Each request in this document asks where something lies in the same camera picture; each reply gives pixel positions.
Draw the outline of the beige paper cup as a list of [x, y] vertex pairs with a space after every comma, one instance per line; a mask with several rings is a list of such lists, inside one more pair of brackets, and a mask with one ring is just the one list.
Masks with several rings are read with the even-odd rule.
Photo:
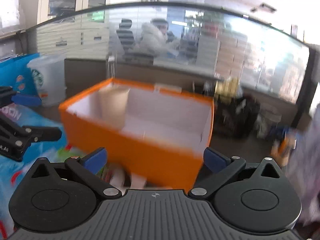
[[120, 86], [108, 86], [99, 90], [101, 116], [107, 126], [117, 130], [125, 126], [129, 92], [129, 88]]

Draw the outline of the blue paper bag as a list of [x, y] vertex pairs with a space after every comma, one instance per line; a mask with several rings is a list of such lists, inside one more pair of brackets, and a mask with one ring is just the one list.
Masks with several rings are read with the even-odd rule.
[[39, 53], [27, 54], [2, 61], [1, 86], [10, 86], [21, 94], [37, 96], [33, 76], [27, 64], [39, 56]]

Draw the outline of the Starbucks translucent plastic cup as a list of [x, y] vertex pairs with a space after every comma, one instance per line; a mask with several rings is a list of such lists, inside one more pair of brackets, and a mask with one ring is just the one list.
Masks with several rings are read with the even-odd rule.
[[57, 105], [66, 98], [65, 56], [42, 55], [32, 59], [27, 67], [31, 70], [37, 94], [42, 105]]

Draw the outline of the black mesh desk organizer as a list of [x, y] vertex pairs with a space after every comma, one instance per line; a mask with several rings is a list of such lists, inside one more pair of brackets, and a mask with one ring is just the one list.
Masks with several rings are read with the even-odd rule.
[[247, 138], [257, 120], [260, 102], [251, 95], [240, 98], [215, 95], [214, 103], [213, 131], [226, 138]]

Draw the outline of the orange cardboard box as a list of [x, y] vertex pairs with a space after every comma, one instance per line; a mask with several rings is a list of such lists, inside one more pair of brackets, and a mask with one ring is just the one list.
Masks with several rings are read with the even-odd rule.
[[[125, 126], [107, 126], [99, 90], [130, 89]], [[214, 120], [213, 99], [137, 81], [110, 78], [59, 105], [68, 142], [90, 153], [103, 147], [108, 161], [159, 187], [190, 190], [203, 164]]]

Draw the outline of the yellow pill blister pack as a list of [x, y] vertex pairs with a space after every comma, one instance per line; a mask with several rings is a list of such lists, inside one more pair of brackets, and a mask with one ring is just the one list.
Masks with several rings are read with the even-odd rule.
[[215, 94], [229, 98], [242, 97], [242, 88], [239, 79], [237, 77], [229, 77], [224, 81], [217, 81]]

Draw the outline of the frosted glass desk partition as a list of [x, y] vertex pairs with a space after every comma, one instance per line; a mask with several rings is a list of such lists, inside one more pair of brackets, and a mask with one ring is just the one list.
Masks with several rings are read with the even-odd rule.
[[26, 31], [28, 49], [71, 59], [144, 64], [242, 85], [296, 103], [310, 47], [247, 15], [178, 2], [105, 5]]

